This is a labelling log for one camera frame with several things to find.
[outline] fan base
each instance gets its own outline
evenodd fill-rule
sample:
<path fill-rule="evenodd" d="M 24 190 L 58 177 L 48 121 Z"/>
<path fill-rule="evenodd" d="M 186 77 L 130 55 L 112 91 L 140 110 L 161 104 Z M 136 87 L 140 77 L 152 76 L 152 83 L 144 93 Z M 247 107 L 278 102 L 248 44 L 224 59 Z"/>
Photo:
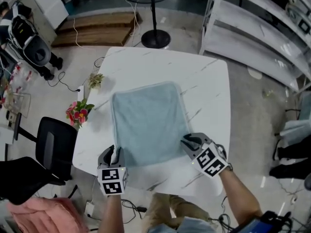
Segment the fan base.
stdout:
<path fill-rule="evenodd" d="M 141 37 L 141 43 L 151 49 L 161 49 L 166 47 L 171 42 L 170 35 L 163 30 L 156 30 L 156 37 L 154 30 L 149 30 Z"/>

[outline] small plant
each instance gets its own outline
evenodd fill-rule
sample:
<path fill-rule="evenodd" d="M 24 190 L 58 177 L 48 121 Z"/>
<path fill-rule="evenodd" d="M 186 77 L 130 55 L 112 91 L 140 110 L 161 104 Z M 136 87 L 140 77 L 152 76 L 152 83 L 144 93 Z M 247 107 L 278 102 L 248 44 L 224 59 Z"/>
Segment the small plant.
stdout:
<path fill-rule="evenodd" d="M 80 128 L 87 121 L 87 116 L 93 107 L 93 104 L 86 104 L 86 99 L 74 101 L 66 110 L 66 118 L 70 119 L 70 125 L 78 125 Z"/>
<path fill-rule="evenodd" d="M 101 83 L 103 81 L 104 75 L 103 74 L 94 74 L 91 73 L 88 79 L 88 87 L 90 89 L 93 88 L 101 88 Z"/>

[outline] marble table top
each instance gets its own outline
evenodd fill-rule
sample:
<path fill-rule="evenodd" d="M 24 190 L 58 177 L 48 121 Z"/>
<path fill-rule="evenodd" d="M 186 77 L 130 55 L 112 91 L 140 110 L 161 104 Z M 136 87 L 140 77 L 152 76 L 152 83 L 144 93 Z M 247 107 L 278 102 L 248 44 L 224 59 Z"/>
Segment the marble table top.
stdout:
<path fill-rule="evenodd" d="M 105 78 L 88 103 L 95 109 L 78 132 L 73 165 L 97 175 L 98 156 L 114 144 L 110 97 L 145 85 L 173 81 L 182 90 L 191 132 L 203 132 L 229 151 L 230 89 L 227 64 L 201 55 L 147 48 L 110 48 L 99 69 Z M 167 194 L 208 197 L 219 195 L 222 183 L 191 166 L 185 155 L 164 163 L 129 168 L 128 185 Z"/>

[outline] pink flower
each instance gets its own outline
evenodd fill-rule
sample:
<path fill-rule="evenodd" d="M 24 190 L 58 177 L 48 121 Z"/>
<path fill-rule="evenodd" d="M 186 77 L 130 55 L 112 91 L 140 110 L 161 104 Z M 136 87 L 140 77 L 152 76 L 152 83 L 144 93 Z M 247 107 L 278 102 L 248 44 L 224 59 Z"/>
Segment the pink flower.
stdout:
<path fill-rule="evenodd" d="M 67 109 L 67 111 L 72 111 L 73 109 L 74 109 L 74 107 L 76 107 L 77 106 L 77 101 L 74 101 L 71 105 L 70 105 L 70 107 Z"/>
<path fill-rule="evenodd" d="M 76 111 L 74 114 L 74 119 L 79 119 L 80 123 L 84 123 L 86 121 L 87 110 L 82 109 L 80 112 Z"/>
<path fill-rule="evenodd" d="M 70 125 L 73 126 L 74 125 L 74 121 L 73 121 L 73 116 L 70 112 L 66 111 L 66 114 L 68 115 L 69 119 L 70 119 Z"/>

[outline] fan stand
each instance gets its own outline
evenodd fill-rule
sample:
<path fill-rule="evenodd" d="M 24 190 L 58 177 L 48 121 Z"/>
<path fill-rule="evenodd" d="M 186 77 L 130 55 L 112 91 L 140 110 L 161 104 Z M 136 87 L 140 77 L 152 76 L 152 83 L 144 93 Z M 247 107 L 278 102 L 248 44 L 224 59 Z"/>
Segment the fan stand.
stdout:
<path fill-rule="evenodd" d="M 147 31 L 142 35 L 141 43 L 147 48 L 161 49 L 163 47 L 166 47 L 170 43 L 171 37 L 167 32 L 156 29 L 155 0 L 151 0 L 151 9 L 154 29 Z"/>

